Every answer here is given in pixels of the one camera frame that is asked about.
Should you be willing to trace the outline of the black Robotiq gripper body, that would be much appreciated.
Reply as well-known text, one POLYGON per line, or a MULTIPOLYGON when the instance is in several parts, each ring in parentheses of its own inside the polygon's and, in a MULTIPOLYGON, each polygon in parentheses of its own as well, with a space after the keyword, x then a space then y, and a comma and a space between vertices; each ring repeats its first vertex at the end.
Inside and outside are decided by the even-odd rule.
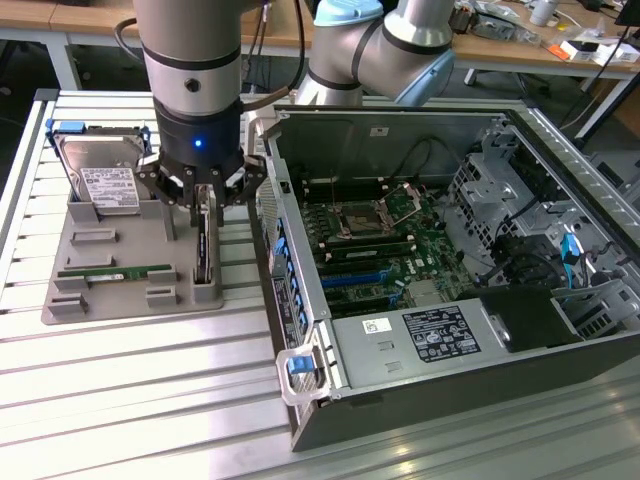
POLYGON ((240 147, 242 103, 205 116, 178 114, 154 102, 161 149, 173 160, 209 171, 235 173, 244 163, 240 147))

